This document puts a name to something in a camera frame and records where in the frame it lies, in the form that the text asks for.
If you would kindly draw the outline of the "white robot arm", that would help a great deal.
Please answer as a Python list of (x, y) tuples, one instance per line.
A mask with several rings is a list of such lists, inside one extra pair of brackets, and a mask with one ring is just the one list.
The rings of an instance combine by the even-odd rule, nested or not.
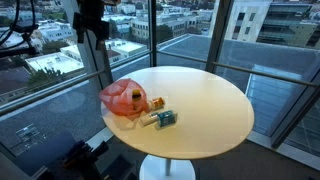
[(79, 11), (74, 13), (73, 28), (77, 42), (84, 42), (84, 33), (91, 30), (96, 37), (96, 49), (101, 50), (109, 38), (109, 23), (102, 21), (105, 6), (117, 6), (121, 0), (76, 0)]

